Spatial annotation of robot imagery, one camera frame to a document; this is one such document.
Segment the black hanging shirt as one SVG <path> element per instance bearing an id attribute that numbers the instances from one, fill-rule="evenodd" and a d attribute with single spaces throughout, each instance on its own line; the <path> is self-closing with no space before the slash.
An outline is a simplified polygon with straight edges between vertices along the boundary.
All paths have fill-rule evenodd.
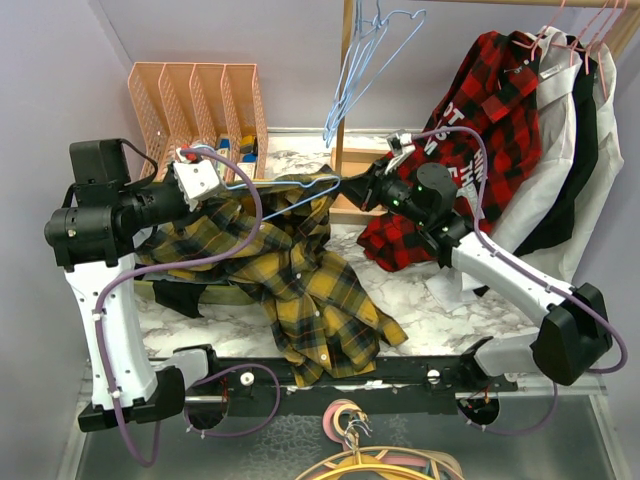
<path id="1" fill-rule="evenodd" d="M 597 63 L 581 55 L 580 59 L 583 64 L 573 88 L 576 110 L 576 144 L 573 164 L 551 210 L 514 251 L 517 256 L 563 245 L 574 236 L 574 228 L 577 224 L 576 198 L 586 185 L 597 162 L 597 117 L 593 99 Z"/>

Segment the green plastic laundry bin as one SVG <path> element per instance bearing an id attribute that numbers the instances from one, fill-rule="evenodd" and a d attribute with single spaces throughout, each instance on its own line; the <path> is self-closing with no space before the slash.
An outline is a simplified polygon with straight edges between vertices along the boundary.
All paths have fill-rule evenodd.
<path id="1" fill-rule="evenodd" d="M 154 282 L 147 280 L 135 280 L 135 293 L 146 300 L 154 300 Z M 205 305 L 244 306 L 251 305 L 254 300 L 235 285 L 204 284 L 204 291 L 200 296 L 200 303 Z"/>

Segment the single blue wire hanger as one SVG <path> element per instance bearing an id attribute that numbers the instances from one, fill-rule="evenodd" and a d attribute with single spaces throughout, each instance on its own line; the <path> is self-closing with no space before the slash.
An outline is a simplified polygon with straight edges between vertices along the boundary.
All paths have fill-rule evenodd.
<path id="1" fill-rule="evenodd" d="M 199 159 L 202 160 L 210 160 L 214 167 L 216 168 L 217 164 L 223 164 L 227 167 L 228 170 L 232 170 L 235 174 L 237 174 L 241 181 L 239 183 L 230 183 L 228 184 L 225 180 L 223 180 L 225 184 L 225 189 L 211 197 L 220 197 L 225 194 L 236 193 L 236 192 L 247 192 L 250 194 L 257 195 L 260 189 L 266 189 L 267 187 L 295 187 L 300 188 L 303 191 L 312 190 L 315 187 L 319 187 L 321 185 L 326 185 L 326 187 L 317 193 L 311 195 L 305 200 L 298 200 L 292 206 L 286 207 L 284 209 L 278 210 L 275 213 L 267 215 L 264 217 L 264 220 L 268 220 L 274 218 L 278 215 L 282 215 L 285 212 L 292 210 L 293 208 L 304 205 L 306 203 L 310 203 L 312 200 L 328 195 L 334 191 L 337 191 L 340 185 L 341 177 L 336 174 L 321 174 L 319 177 L 316 177 L 310 181 L 298 181 L 298 180 L 251 180 L 239 167 L 237 164 L 233 163 L 231 160 L 219 155 L 217 151 L 208 146 L 208 145 L 196 145 L 194 148 L 191 147 L 178 147 L 180 152 L 187 156 L 188 154 L 195 154 Z"/>

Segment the white hanging shirt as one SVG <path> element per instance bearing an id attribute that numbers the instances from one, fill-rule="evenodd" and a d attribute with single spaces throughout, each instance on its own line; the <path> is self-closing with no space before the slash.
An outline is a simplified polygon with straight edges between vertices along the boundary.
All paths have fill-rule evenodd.
<path id="1" fill-rule="evenodd" d="M 617 79 L 615 62 L 607 47 L 604 47 L 604 54 L 599 60 L 593 54 L 589 58 L 597 63 L 593 91 L 597 117 L 597 162 L 576 198 L 574 236 L 563 245 L 518 256 L 542 272 L 565 281 L 573 279 L 614 180 L 624 164 L 613 109 Z"/>

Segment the yellow plaid shirt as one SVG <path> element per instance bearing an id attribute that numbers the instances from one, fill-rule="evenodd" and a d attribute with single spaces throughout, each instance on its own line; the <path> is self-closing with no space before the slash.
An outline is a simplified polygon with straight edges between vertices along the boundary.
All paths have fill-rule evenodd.
<path id="1" fill-rule="evenodd" d="M 334 172 L 323 166 L 276 180 L 306 182 L 321 174 Z M 260 189 L 264 217 L 325 187 Z M 381 343 L 398 346 L 408 338 L 374 303 L 352 266 L 326 249 L 336 196 L 334 191 L 274 218 L 263 217 L 257 236 L 230 258 L 171 272 L 189 282 L 227 281 L 259 303 L 299 386 L 315 383 L 323 373 L 345 378 L 372 372 Z"/>

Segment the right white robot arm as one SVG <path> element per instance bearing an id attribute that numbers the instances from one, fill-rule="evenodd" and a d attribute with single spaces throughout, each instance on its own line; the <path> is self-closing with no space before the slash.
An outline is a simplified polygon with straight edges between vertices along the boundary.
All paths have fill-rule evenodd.
<path id="1" fill-rule="evenodd" d="M 551 278 L 495 245 L 454 209 L 457 188 L 447 169 L 428 163 L 408 185 L 375 162 L 359 175 L 341 180 L 339 191 L 354 206 L 377 206 L 410 220 L 418 245 L 442 266 L 466 273 L 517 307 L 536 333 L 487 338 L 464 354 L 461 383 L 481 391 L 495 377 L 540 373 L 572 385 L 613 344 L 602 293 L 585 283 L 574 287 Z"/>

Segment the pile of coloured hangers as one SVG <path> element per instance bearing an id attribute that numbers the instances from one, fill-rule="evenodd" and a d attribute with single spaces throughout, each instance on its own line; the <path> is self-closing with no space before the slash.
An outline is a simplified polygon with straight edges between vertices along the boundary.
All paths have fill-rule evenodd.
<path id="1" fill-rule="evenodd" d="M 326 437 L 342 451 L 297 475 L 299 479 L 343 479 L 351 474 L 372 474 L 376 479 L 463 480 L 459 462 L 450 454 L 390 445 L 363 446 L 372 434 L 369 416 L 355 402 L 333 401 L 322 417 Z"/>

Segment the wooden clothes rack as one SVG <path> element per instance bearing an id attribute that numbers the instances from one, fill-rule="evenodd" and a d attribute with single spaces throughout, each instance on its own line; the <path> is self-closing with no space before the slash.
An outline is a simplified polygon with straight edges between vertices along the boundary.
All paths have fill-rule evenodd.
<path id="1" fill-rule="evenodd" d="M 343 21 L 342 21 L 342 41 L 341 41 L 341 53 L 342 46 L 345 44 L 346 40 L 346 12 L 347 7 L 345 1 L 343 3 Z M 341 173 L 355 173 L 357 170 L 355 168 L 356 165 L 360 165 L 362 167 L 368 165 L 373 161 L 374 151 L 369 149 L 362 148 L 347 148 L 344 145 L 345 141 L 345 123 L 344 126 L 340 129 L 338 134 L 337 143 L 335 144 L 332 150 L 332 165 L 333 167 L 341 172 Z"/>

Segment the black shirt in bin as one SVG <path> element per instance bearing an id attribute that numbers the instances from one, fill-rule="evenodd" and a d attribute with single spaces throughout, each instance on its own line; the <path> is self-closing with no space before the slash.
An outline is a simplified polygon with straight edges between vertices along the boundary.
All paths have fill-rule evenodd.
<path id="1" fill-rule="evenodd" d="M 202 318 L 199 301 L 206 290 L 204 284 L 170 282 L 152 283 L 155 302 L 188 318 Z"/>

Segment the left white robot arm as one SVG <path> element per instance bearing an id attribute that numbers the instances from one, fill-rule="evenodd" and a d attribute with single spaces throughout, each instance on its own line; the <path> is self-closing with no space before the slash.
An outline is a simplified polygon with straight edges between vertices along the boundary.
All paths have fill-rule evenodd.
<path id="1" fill-rule="evenodd" d="M 207 345 L 185 347 L 152 366 L 135 301 L 134 237 L 184 218 L 188 207 L 175 181 L 132 181 L 125 139 L 69 147 L 74 182 L 44 227 L 81 314 L 93 375 L 81 431 L 158 422 L 180 413 L 187 390 L 206 395 L 221 371 Z"/>

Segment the black mounting rail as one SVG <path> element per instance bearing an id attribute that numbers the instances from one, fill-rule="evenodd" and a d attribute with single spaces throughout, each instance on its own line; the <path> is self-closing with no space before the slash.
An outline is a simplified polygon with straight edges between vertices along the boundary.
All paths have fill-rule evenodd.
<path id="1" fill-rule="evenodd" d="M 196 412 L 223 411 L 236 417 L 321 415 L 338 399 L 350 400 L 369 414 L 454 414 L 456 400 L 486 391 L 511 393 L 517 384 L 503 376 L 479 378 L 458 356 L 382 356 L 370 373 L 333 378 L 324 373 L 309 387 L 296 385 L 282 358 L 219 357 L 222 377 L 187 391 L 186 407 Z"/>

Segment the red black plaid shirt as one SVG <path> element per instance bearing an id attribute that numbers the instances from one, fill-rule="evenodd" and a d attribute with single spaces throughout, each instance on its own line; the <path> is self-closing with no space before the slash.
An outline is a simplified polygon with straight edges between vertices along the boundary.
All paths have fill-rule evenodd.
<path id="1" fill-rule="evenodd" d="M 447 167 L 459 192 L 454 208 L 465 218 L 477 209 L 480 229 L 491 234 L 519 186 L 541 156 L 534 59 L 514 44 L 529 38 L 514 31 L 480 35 L 461 63 L 425 128 L 429 139 L 396 169 L 411 184 L 425 163 Z"/>

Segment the small boxes in organizer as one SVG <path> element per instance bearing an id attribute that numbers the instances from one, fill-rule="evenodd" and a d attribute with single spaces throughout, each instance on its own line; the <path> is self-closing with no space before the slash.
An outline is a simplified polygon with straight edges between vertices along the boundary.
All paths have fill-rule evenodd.
<path id="1" fill-rule="evenodd" d="M 239 146 L 231 148 L 231 139 L 222 135 L 217 143 L 217 153 L 229 160 L 235 159 L 238 167 L 251 179 L 256 177 L 258 164 L 258 140 L 255 135 L 241 138 Z"/>

